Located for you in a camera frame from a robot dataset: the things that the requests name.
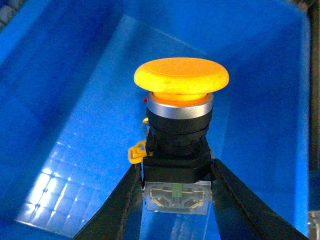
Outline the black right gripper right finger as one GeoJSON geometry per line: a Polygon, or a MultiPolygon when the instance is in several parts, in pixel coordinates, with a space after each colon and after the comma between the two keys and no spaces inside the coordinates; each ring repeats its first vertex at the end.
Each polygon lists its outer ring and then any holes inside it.
{"type": "Polygon", "coordinates": [[[210,165],[212,203],[222,240],[306,240],[226,165],[214,159],[210,165]]]}

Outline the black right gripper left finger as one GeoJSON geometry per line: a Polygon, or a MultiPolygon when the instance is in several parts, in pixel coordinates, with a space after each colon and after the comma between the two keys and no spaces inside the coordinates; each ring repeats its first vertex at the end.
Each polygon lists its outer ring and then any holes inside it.
{"type": "Polygon", "coordinates": [[[138,240],[143,213],[141,165],[132,164],[74,240],[138,240]]]}

